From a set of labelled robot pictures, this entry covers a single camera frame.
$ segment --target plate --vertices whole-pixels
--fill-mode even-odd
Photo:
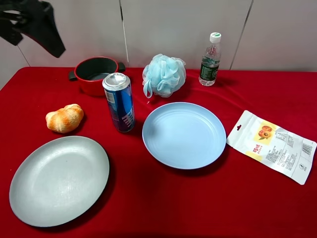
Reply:
[[[142,137],[154,158],[178,169],[209,165],[226,145],[220,120],[192,103],[170,103],[155,109],[144,122]]]
[[[103,147],[83,136],[67,136],[41,146],[16,171],[9,200],[14,214],[36,227],[69,222],[88,210],[108,180]]]

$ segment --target table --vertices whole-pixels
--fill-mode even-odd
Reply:
[[[0,236],[3,238],[241,238],[315,237],[316,158],[301,186],[226,146],[202,169],[183,171],[156,161],[142,141],[142,124],[155,108],[191,102],[212,111],[227,135],[244,110],[317,141],[317,73],[220,71],[214,86],[187,70],[184,86],[169,98],[143,94],[141,68],[128,68],[136,126],[119,133],[104,97],[83,94],[67,80],[71,68],[27,67],[0,91]],[[12,213],[9,186],[36,148],[64,135],[46,128],[45,115],[79,104],[86,117],[71,135],[99,142],[110,159],[110,176],[99,200],[79,218],[53,228],[24,224]]]

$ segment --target can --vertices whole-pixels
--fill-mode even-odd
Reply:
[[[120,132],[130,131],[135,124],[130,78],[111,73],[103,80],[112,122]]]

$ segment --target white bottle cap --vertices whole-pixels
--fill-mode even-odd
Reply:
[[[218,32],[213,32],[210,34],[209,40],[211,43],[219,43],[221,40],[221,34]]]

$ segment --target plastic bottle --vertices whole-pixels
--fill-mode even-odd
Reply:
[[[203,55],[199,75],[199,82],[204,86],[212,86],[216,81],[221,58],[220,39],[220,33],[213,32],[210,34],[211,46],[207,47],[206,52]]]

